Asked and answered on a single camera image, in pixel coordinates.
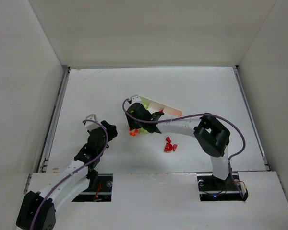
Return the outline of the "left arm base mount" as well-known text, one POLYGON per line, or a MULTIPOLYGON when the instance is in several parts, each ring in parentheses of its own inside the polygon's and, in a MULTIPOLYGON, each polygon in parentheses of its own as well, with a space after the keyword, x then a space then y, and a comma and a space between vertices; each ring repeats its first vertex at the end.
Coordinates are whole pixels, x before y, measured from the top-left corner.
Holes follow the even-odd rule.
POLYGON ((99 174, 73 202, 111 202, 113 174, 99 174))

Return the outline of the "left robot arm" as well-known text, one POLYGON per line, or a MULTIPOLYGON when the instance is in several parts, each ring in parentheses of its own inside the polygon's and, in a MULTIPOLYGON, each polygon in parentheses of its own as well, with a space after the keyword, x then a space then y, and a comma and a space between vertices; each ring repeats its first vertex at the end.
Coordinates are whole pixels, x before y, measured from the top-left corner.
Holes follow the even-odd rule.
POLYGON ((70 165, 43 189, 29 191, 23 198, 16 226, 22 230, 51 230, 57 216, 82 191, 98 179, 95 167, 115 138, 117 128, 105 120, 92 121, 94 127, 88 131, 87 143, 71 161, 70 165))

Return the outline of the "green lego plate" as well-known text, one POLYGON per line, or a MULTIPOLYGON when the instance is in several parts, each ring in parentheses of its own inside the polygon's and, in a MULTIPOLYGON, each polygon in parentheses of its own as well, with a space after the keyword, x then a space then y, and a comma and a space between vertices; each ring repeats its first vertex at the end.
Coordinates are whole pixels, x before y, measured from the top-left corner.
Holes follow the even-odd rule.
POLYGON ((149 132, 147 130, 145 130, 144 128, 140 128, 139 129, 139 134, 146 135, 146 134, 149 134, 149 132))

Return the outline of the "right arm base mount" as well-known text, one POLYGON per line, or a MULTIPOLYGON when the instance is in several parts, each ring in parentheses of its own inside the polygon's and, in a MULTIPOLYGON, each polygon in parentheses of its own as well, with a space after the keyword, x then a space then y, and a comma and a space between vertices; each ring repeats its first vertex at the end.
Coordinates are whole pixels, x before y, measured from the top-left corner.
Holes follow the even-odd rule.
POLYGON ((197 175, 200 201, 246 201, 249 194, 246 184, 237 173, 225 180, 211 174, 197 175))

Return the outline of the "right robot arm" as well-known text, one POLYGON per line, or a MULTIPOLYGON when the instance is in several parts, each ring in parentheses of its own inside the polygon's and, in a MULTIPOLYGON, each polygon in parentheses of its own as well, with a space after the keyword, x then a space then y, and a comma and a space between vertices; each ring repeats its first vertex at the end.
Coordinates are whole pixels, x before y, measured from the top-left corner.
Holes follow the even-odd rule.
POLYGON ((227 180, 230 131, 215 117, 204 114, 199 119, 183 119, 163 112, 150 113, 141 103, 130 104, 124 112, 131 130, 143 128, 149 133, 175 133, 195 138, 211 158, 213 176, 227 180))

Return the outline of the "red lego arch piece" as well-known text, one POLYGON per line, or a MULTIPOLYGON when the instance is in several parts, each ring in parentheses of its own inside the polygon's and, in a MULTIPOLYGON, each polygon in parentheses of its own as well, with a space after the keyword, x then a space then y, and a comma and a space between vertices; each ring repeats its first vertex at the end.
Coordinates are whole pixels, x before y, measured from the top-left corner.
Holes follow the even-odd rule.
POLYGON ((171 143, 166 143, 164 147, 164 152, 171 152, 173 150, 173 145, 171 143))

